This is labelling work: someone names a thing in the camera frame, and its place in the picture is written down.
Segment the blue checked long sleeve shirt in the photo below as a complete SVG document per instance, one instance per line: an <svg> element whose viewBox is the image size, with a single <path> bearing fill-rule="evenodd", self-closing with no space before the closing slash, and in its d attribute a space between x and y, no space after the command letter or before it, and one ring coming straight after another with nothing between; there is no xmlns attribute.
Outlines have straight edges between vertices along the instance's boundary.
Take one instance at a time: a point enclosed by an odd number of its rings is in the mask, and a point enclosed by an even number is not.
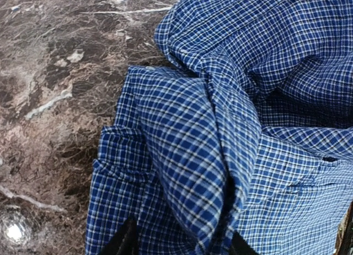
<svg viewBox="0 0 353 255"><path fill-rule="evenodd" d="M138 254L333 254L352 202L352 0L178 0L172 67L131 66L93 163L85 241Z"/></svg>

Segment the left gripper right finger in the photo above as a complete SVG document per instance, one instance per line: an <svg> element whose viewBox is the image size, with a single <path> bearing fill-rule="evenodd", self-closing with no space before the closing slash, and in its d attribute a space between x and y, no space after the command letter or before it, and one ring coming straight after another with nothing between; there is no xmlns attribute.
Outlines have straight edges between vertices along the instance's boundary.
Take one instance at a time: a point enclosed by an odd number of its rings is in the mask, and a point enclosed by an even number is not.
<svg viewBox="0 0 353 255"><path fill-rule="evenodd" d="M230 255L258 255L236 231L230 246Z"/></svg>

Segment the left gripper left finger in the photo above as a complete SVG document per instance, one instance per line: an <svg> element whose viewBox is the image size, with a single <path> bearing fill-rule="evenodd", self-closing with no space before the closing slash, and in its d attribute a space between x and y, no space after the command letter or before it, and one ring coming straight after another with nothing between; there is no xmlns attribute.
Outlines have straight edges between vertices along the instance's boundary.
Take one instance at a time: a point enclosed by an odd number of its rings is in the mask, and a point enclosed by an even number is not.
<svg viewBox="0 0 353 255"><path fill-rule="evenodd" d="M99 255L138 255L137 222L128 218Z"/></svg>

